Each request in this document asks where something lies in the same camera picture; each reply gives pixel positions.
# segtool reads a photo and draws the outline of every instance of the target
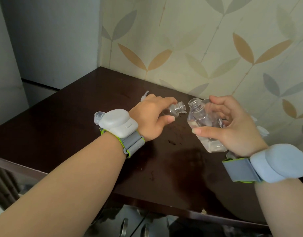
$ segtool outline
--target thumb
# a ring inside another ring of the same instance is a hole
[[[192,129],[192,133],[198,136],[213,138],[218,140],[221,139],[223,131],[225,131],[223,128],[209,127],[209,126],[196,127]]]
[[[175,119],[174,116],[160,116],[156,122],[156,126],[162,130],[165,125],[170,124]]]

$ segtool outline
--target table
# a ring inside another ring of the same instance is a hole
[[[96,111],[129,111],[147,90],[185,104],[192,98],[99,67],[0,126],[0,167],[42,179],[100,135]],[[126,160],[110,198],[166,215],[267,230],[254,185],[230,180],[225,155],[208,153],[187,114],[180,114]]]

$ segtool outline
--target white wrist device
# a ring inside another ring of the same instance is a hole
[[[268,183],[303,176],[303,152],[290,144],[276,144],[250,158],[226,159],[232,181]]]
[[[108,131],[119,139],[127,158],[145,144],[144,137],[137,131],[138,123],[130,118],[126,110],[98,111],[94,115],[94,123],[100,126],[101,134]]]

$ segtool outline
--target hand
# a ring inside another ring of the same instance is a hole
[[[171,104],[177,104],[177,100],[173,97],[162,98],[150,94],[129,111],[130,117],[138,123],[138,132],[145,141],[160,136],[164,126],[175,120],[174,116],[159,116],[162,110]]]
[[[268,148],[250,115],[232,96],[210,96],[210,101],[212,110],[227,119],[226,127],[197,127],[192,129],[194,134],[218,139],[227,149],[243,157]]]

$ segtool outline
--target fingernail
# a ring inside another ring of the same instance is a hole
[[[167,121],[168,121],[168,123],[171,123],[171,122],[174,122],[175,119],[176,119],[176,118],[175,118],[174,116],[168,116]]]
[[[199,134],[201,134],[201,130],[199,128],[193,128],[192,133],[196,134],[196,135],[199,135]]]

